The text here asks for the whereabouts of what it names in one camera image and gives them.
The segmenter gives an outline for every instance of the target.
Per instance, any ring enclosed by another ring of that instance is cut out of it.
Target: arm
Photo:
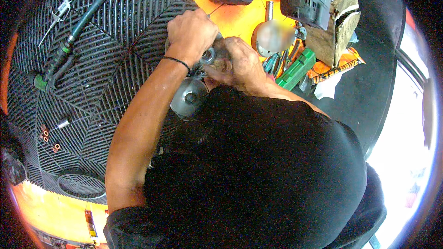
[[[211,66],[205,66],[205,70],[212,78],[207,81],[209,88],[216,86],[217,83],[215,82],[220,82],[234,86],[237,90],[250,96],[303,101],[314,111],[328,116],[312,103],[291,91],[285,90],[267,77],[257,52],[241,38],[230,37],[224,39],[224,47],[230,53],[232,63],[228,67],[232,69],[228,73],[223,73]]]
[[[192,67],[212,45],[218,32],[218,27],[203,10],[186,11],[168,23],[171,46],[165,56],[180,59]],[[187,72],[183,64],[161,60],[121,118],[106,165],[109,214],[121,208],[145,205],[146,169],[169,105]]]

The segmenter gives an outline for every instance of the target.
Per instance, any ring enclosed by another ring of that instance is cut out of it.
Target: person
[[[109,149],[108,246],[324,248],[346,228],[360,235],[348,222],[362,208],[369,167],[355,133],[276,85],[238,37],[224,39],[230,71],[206,68],[211,91],[202,117],[210,134],[187,154],[157,155],[147,169],[187,67],[218,32],[201,9],[168,23],[165,58]],[[336,246],[351,242],[341,239]]]

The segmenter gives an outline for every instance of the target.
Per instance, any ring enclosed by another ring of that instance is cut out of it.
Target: orange package
[[[358,55],[357,50],[353,47],[345,49],[338,61],[337,68],[330,68],[324,62],[318,61],[314,67],[307,72],[307,76],[311,79],[311,85],[318,84],[336,73],[351,69],[358,64],[366,64],[365,61]]]

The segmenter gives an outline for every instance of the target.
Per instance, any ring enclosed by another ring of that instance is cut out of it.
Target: black bracelet
[[[191,73],[191,69],[189,68],[189,66],[188,66],[185,62],[180,61],[179,59],[176,59],[176,58],[172,58],[172,57],[166,57],[166,56],[164,56],[163,58],[164,58],[164,59],[170,59],[170,60],[173,60],[173,61],[179,62],[180,64],[184,65],[184,66],[188,69],[189,73]]]

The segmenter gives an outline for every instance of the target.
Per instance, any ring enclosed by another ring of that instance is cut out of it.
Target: hand
[[[205,50],[212,46],[219,27],[208,18],[205,11],[187,10],[168,23],[169,49],[165,56],[180,59],[192,67]]]
[[[223,40],[224,47],[230,53],[231,64],[228,72],[221,72],[209,65],[204,68],[208,75],[221,83],[234,86],[239,91],[250,95],[261,94],[268,77],[263,70],[258,53],[238,37]]]

